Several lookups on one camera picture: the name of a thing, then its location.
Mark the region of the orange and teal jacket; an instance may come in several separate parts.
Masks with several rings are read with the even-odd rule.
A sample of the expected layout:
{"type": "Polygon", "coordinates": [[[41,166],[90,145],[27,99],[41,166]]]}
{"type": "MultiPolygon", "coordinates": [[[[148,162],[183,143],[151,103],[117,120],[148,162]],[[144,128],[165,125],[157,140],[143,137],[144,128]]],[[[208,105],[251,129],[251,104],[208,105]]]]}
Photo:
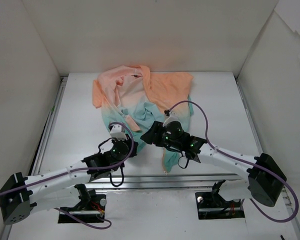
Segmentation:
{"type": "Polygon", "coordinates": [[[172,109],[182,128],[189,130],[193,107],[190,100],[193,76],[188,72],[155,73],[144,65],[119,66],[98,75],[92,83],[92,104],[101,109],[105,126],[124,123],[138,143],[154,121],[164,122],[172,109]]]}

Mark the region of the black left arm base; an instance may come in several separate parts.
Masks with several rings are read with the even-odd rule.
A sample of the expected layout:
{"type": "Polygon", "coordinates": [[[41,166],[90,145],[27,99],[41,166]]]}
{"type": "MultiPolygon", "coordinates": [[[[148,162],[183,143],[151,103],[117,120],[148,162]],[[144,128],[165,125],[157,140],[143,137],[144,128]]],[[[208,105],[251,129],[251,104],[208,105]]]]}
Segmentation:
{"type": "Polygon", "coordinates": [[[106,194],[97,193],[95,190],[88,190],[87,194],[79,197],[79,203],[73,207],[61,207],[60,209],[85,223],[103,223],[106,210],[106,194]]]}

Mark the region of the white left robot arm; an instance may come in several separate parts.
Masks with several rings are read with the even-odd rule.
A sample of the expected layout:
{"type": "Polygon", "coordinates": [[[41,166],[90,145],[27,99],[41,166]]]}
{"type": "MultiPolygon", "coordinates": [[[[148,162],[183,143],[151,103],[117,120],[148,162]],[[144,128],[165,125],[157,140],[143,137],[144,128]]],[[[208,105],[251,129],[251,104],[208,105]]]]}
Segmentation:
{"type": "Polygon", "coordinates": [[[84,210],[91,197],[85,184],[108,177],[137,154],[138,143],[130,137],[111,137],[100,150],[66,168],[50,173],[23,176],[12,174],[0,189],[0,210],[5,225],[18,223],[31,214],[53,208],[84,210]]]}

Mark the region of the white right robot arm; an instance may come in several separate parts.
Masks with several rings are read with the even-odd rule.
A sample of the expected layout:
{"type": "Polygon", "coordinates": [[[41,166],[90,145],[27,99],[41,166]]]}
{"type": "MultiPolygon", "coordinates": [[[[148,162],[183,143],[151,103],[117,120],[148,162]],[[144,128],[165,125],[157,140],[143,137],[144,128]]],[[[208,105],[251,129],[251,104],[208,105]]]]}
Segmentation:
{"type": "Polygon", "coordinates": [[[206,139],[185,132],[179,121],[168,124],[154,121],[140,139],[148,145],[182,153],[188,160],[211,164],[240,176],[247,181],[251,197],[267,207],[275,206],[284,187],[276,176],[283,181],[287,180],[270,155],[244,155],[217,146],[212,147],[206,139]]]}

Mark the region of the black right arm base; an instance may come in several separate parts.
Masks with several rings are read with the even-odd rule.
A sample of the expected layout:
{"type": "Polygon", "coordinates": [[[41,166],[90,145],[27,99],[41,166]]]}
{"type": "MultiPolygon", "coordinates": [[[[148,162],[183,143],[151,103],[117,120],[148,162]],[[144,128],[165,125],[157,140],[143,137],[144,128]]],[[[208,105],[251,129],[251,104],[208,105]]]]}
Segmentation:
{"type": "Polygon", "coordinates": [[[199,220],[244,219],[245,213],[240,200],[224,200],[218,193],[195,193],[199,220]]]}

